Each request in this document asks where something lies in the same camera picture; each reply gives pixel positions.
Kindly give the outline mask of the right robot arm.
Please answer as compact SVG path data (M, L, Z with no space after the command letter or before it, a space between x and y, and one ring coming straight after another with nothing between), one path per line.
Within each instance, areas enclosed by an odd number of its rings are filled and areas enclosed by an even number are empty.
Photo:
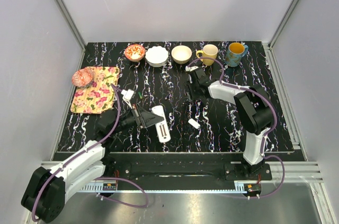
M264 146L268 134L277 124L277 115L266 91L259 84L239 86L222 80L211 80L201 67L186 67L189 80L186 95L193 101L202 97L222 100L236 106L240 122L246 130L241 174L254 179L264 165Z

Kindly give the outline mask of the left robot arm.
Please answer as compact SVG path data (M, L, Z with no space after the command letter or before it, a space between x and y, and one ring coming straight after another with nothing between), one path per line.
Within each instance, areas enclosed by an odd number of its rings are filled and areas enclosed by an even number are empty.
M110 152L115 145L114 134L136 125L144 129L165 121L159 106L146 111L134 104L129 112L117 109L101 113L92 140L79 151L51 168L37 168L25 189L21 206L33 217L49 223L61 213L66 202L92 180L109 179L115 167Z

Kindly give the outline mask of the white battery cover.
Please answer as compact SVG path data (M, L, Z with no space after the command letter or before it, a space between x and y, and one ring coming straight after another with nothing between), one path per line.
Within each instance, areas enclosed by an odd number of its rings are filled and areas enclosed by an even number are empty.
M192 127L194 127L195 129L199 129L199 128L200 128L200 124L199 124L197 121L195 121L195 119L190 118L190 119L188 120L188 123L189 123Z

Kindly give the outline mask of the white remote control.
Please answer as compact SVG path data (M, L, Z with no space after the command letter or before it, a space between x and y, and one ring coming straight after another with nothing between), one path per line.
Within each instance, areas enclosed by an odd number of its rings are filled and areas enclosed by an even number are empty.
M153 112L153 114L163 118L161 122L155 124L159 142L161 143L169 142L171 136L163 107L161 105L158 105L151 108L151 111Z

